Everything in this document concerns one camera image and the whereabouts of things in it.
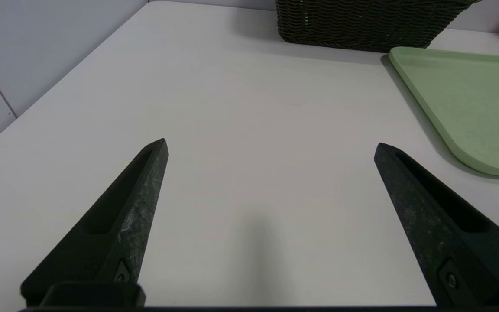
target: light green plastic tray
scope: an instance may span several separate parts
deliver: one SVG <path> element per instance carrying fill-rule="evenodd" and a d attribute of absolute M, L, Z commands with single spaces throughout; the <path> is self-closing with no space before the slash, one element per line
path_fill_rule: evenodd
<path fill-rule="evenodd" d="M 390 61 L 453 154 L 499 176 L 499 56 L 398 47 Z"/>

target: dark green wicker basket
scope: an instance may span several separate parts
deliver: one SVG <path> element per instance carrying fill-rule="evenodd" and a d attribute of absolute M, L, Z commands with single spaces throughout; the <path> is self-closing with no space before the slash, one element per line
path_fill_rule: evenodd
<path fill-rule="evenodd" d="M 388 52 L 427 47 L 480 0 L 276 0 L 287 42 Z"/>

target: white table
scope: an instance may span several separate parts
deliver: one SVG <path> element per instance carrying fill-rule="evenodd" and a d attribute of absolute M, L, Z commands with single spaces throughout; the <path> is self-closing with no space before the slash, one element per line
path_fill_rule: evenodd
<path fill-rule="evenodd" d="M 446 30 L 436 48 L 499 53 Z M 499 225 L 379 53 L 283 42 L 275 13 L 152 2 L 0 135 L 0 311 L 145 146 L 170 158 L 147 305 L 431 305 L 373 162 L 397 146 Z"/>

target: screw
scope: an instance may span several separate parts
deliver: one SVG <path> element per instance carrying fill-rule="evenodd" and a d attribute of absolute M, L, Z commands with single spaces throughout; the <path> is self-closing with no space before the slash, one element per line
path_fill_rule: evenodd
<path fill-rule="evenodd" d="M 457 279 L 453 274 L 448 273 L 448 275 L 446 275 L 446 282 L 450 288 L 457 288 Z"/>

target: table surface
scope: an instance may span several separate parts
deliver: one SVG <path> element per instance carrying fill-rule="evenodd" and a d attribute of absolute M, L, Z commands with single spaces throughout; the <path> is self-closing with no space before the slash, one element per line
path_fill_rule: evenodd
<path fill-rule="evenodd" d="M 499 35 L 431 47 L 499 54 Z M 0 311 L 159 138 L 147 305 L 434 304 L 378 142 L 499 225 L 499 179 L 450 154 L 386 55 L 285 43 L 275 12 L 151 2 L 0 135 Z"/>

